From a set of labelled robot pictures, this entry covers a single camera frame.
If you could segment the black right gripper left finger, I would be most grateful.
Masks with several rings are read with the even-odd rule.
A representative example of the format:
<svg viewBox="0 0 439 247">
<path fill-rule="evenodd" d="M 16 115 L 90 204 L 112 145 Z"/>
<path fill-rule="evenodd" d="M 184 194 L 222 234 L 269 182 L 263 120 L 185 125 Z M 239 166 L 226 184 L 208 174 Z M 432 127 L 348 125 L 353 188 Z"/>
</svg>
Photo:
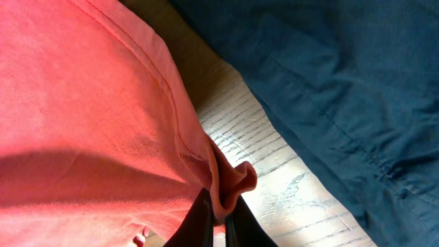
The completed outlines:
<svg viewBox="0 0 439 247">
<path fill-rule="evenodd" d="M 182 224 L 163 247 L 212 247 L 213 222 L 210 193 L 202 188 Z"/>
</svg>

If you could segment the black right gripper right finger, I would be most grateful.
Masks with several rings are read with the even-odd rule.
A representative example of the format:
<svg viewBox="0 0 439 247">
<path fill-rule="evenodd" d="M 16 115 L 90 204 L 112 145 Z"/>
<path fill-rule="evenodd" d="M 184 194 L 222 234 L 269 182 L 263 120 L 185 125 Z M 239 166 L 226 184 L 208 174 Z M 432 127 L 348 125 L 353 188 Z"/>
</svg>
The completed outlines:
<svg viewBox="0 0 439 247">
<path fill-rule="evenodd" d="M 226 218 L 225 226 L 226 247 L 277 247 L 241 196 L 233 212 Z"/>
</svg>

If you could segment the orange soccer t-shirt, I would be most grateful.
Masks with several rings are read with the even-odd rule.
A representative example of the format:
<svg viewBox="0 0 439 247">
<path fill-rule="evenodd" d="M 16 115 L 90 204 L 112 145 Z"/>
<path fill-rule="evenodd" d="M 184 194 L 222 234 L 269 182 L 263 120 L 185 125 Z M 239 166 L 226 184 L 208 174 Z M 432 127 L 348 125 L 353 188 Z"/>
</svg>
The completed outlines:
<svg viewBox="0 0 439 247">
<path fill-rule="evenodd" d="M 257 173 L 204 132 L 161 37 L 118 1 L 1 2 L 1 245 L 169 238 Z"/>
</svg>

